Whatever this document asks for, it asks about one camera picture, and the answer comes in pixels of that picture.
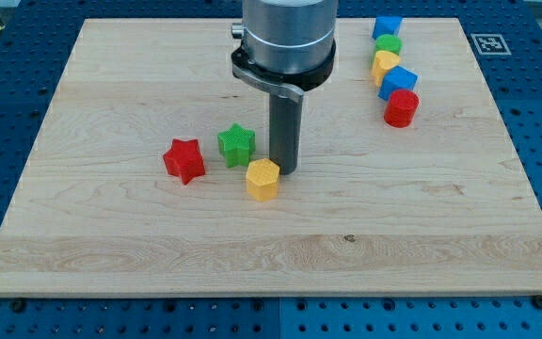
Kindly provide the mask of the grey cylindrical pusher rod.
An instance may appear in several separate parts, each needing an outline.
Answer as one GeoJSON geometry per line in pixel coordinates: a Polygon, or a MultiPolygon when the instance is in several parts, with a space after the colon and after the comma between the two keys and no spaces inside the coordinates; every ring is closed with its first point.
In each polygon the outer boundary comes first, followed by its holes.
{"type": "Polygon", "coordinates": [[[280,175],[295,171],[298,160],[302,102],[269,97],[269,158],[279,166],[280,175]]]}

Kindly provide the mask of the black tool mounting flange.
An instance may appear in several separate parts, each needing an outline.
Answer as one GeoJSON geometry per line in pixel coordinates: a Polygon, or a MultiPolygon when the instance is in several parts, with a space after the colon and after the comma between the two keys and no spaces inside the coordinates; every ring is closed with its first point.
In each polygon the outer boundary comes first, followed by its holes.
{"type": "Polygon", "coordinates": [[[255,64],[240,46],[231,53],[232,74],[255,89],[300,104],[306,91],[320,87],[331,76],[335,55],[334,40],[327,58],[318,67],[303,73],[275,73],[255,64]]]}

